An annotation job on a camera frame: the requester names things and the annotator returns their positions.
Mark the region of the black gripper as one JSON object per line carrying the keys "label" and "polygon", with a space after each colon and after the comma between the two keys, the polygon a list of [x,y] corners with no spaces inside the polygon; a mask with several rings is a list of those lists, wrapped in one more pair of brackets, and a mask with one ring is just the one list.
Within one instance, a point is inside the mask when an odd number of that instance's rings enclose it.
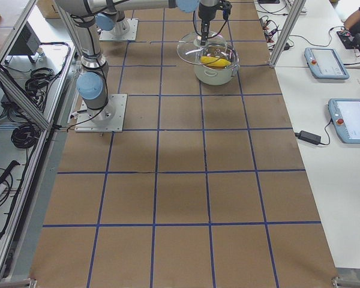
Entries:
{"label": "black gripper", "polygon": [[217,7],[218,7],[218,0],[199,1],[198,17],[202,20],[201,30],[200,30],[201,46],[205,46],[208,42],[210,21],[212,21],[215,18]]}

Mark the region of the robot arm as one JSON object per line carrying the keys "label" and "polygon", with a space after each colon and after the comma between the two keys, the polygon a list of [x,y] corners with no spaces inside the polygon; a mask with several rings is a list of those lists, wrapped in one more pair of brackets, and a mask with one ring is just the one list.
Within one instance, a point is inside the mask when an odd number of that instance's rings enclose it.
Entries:
{"label": "robot arm", "polygon": [[103,31],[108,31],[115,36],[122,36],[130,30],[130,24],[123,11],[114,14],[99,13],[95,17],[97,26]]}
{"label": "robot arm", "polygon": [[116,112],[110,103],[107,89],[109,66],[97,34],[100,22],[109,22],[107,29],[112,30],[116,22],[126,22],[125,10],[178,8],[185,13],[198,11],[201,20],[201,45],[204,46],[211,36],[209,26],[216,12],[221,10],[227,20],[232,8],[229,1],[56,1],[56,4],[74,22],[83,65],[83,73],[76,82],[76,88],[86,104],[89,120],[96,124],[108,123]]}

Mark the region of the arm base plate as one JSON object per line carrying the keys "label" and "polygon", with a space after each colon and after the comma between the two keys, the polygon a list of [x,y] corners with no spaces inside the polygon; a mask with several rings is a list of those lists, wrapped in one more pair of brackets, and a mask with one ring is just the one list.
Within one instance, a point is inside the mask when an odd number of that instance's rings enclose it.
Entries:
{"label": "arm base plate", "polygon": [[124,19],[120,22],[112,21],[99,25],[101,29],[100,41],[126,42],[135,41],[137,37],[138,19]]}
{"label": "arm base plate", "polygon": [[96,111],[87,111],[84,100],[81,103],[81,110],[86,110],[78,115],[78,125],[74,126],[77,133],[109,133],[122,132],[124,126],[125,110],[127,105],[127,94],[110,94],[107,106],[94,119],[92,116]]}

